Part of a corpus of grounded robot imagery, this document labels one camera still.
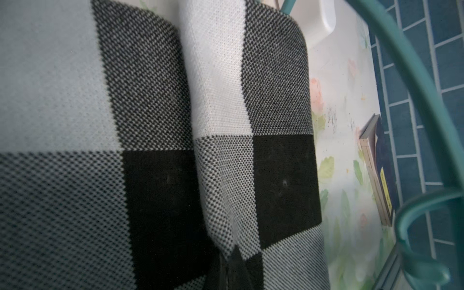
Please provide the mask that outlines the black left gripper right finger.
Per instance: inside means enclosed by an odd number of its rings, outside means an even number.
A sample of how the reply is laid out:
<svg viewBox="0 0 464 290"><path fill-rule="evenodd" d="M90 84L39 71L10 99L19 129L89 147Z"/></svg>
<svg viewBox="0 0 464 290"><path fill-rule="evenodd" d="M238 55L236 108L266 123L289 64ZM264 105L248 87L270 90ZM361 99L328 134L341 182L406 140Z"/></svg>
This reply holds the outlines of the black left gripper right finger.
<svg viewBox="0 0 464 290"><path fill-rule="evenodd" d="M253 290L253 285L238 245L228 259L227 279L229 290Z"/></svg>

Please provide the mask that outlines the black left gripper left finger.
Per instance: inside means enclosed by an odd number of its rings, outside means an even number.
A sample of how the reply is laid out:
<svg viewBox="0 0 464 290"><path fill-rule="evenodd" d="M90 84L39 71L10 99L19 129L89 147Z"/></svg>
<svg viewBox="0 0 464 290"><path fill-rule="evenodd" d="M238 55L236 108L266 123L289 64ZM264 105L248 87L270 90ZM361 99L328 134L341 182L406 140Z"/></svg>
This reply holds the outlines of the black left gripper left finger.
<svg viewBox="0 0 464 290"><path fill-rule="evenodd" d="M227 289L227 261L222 253L218 253L211 262L206 275L203 290Z"/></svg>

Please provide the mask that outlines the black grey checkered mat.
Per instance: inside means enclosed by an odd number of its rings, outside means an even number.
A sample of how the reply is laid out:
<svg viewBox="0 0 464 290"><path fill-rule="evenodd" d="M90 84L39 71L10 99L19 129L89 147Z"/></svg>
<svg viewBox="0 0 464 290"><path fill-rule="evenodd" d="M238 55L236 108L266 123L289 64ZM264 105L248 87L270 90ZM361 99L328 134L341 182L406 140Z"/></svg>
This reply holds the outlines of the black grey checkered mat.
<svg viewBox="0 0 464 290"><path fill-rule="evenodd" d="M2 289L331 287L300 27L166 6L1 2Z"/></svg>

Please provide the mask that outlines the teal green clothes hanger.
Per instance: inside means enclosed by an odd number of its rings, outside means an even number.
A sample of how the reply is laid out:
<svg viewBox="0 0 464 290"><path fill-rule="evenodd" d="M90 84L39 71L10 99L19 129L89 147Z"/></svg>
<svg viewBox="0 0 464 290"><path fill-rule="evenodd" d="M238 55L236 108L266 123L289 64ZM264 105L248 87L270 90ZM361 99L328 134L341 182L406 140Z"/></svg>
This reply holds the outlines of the teal green clothes hanger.
<svg viewBox="0 0 464 290"><path fill-rule="evenodd" d="M406 281L414 290L443 286L453 275L446 264L411 249L408 229L428 212L446 209L451 218L457 268L464 269L464 145L453 119L443 103L437 74L430 74L408 38L409 28L380 1L351 1L350 6L366 22L385 49L403 84L408 90L427 134L436 168L442 180L440 191L423 193L406 202L398 211L395 233L398 252Z"/></svg>

